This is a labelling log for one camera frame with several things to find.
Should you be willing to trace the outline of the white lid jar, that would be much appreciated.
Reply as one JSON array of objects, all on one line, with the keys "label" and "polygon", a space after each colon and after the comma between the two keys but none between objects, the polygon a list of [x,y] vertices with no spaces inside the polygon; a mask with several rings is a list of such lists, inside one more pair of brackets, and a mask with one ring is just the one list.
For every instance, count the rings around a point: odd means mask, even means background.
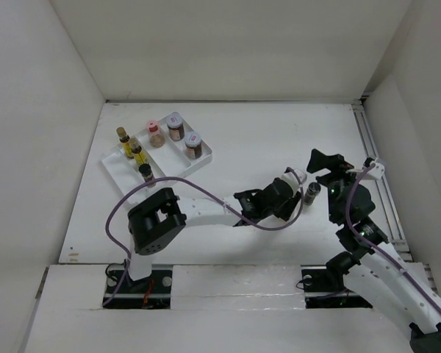
[{"label": "white lid jar", "polygon": [[184,144],[186,146],[187,156],[190,159],[195,160],[202,155],[202,139],[197,132],[188,132],[184,136]]},{"label": "white lid jar", "polygon": [[178,112],[173,112],[166,118],[170,138],[173,141],[184,139],[184,120]]}]

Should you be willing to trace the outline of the pink cap spice bottle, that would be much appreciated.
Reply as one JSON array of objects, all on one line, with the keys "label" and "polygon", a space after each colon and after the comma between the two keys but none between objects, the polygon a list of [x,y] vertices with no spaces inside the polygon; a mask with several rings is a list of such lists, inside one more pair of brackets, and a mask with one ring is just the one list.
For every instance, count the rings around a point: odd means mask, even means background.
[{"label": "pink cap spice bottle", "polygon": [[160,148],[165,144],[165,136],[163,135],[157,121],[148,121],[146,123],[146,129],[148,130],[149,143],[152,147]]}]

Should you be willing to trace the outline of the black cap spice jar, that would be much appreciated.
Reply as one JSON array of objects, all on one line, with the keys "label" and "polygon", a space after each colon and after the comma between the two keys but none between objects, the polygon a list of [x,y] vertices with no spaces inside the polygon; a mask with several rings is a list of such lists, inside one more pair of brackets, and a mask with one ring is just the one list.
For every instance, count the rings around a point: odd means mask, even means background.
[{"label": "black cap spice jar", "polygon": [[154,180],[154,174],[151,169],[151,166],[148,163],[143,163],[139,165],[138,171],[140,175],[143,177],[144,182],[150,182]]}]

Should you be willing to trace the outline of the yellow label bottle gold cap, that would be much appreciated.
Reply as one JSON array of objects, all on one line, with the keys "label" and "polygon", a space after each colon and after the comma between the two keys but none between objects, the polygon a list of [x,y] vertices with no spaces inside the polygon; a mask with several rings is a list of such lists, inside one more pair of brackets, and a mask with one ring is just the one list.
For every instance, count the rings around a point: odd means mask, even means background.
[{"label": "yellow label bottle gold cap", "polygon": [[120,126],[116,129],[116,133],[118,135],[119,141],[123,147],[126,157],[128,157],[129,159],[133,159],[134,157],[132,155],[132,149],[129,144],[130,137],[127,134],[126,130],[122,126]]}]

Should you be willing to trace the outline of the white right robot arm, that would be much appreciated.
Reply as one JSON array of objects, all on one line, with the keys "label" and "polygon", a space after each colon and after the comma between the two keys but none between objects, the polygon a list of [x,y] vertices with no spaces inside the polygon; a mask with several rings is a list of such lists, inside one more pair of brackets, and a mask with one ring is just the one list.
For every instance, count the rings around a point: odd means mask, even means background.
[{"label": "white right robot arm", "polygon": [[361,296],[394,323],[409,339],[413,352],[441,352],[441,297],[397,253],[371,219],[376,209],[363,179],[381,179],[384,166],[367,158],[360,169],[341,154],[311,151],[306,167],[327,189],[329,220],[340,226],[336,235],[344,252],[326,263],[325,280],[335,290]]}]

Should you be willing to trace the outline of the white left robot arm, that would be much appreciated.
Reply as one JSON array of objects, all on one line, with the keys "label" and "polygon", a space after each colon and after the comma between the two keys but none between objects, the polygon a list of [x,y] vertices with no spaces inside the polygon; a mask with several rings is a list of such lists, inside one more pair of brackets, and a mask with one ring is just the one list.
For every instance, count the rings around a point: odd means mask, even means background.
[{"label": "white left robot arm", "polygon": [[158,190],[128,212],[133,250],[123,282],[133,291],[144,290],[154,255],[185,228],[258,226],[271,216],[290,223],[301,200],[302,185],[301,179],[289,171],[263,189],[238,192],[224,199],[192,199],[177,196],[173,188]]}]

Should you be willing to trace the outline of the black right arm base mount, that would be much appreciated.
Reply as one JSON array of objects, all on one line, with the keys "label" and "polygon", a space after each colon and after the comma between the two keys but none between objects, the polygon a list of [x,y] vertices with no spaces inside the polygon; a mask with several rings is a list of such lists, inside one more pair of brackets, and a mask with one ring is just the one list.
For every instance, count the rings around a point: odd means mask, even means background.
[{"label": "black right arm base mount", "polygon": [[346,253],[325,265],[302,265],[296,288],[305,295],[306,309],[367,308],[373,306],[344,284],[345,275],[359,263]]}]

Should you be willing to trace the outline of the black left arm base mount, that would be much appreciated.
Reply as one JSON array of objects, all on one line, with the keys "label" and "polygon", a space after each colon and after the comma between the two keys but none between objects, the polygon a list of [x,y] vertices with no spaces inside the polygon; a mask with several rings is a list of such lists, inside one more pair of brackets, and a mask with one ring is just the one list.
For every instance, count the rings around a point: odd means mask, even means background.
[{"label": "black left arm base mount", "polygon": [[116,290],[124,271],[124,263],[111,263],[105,269],[107,277],[102,307],[110,310],[165,310],[171,308],[172,265],[156,265],[151,275],[134,281],[126,275]]}]

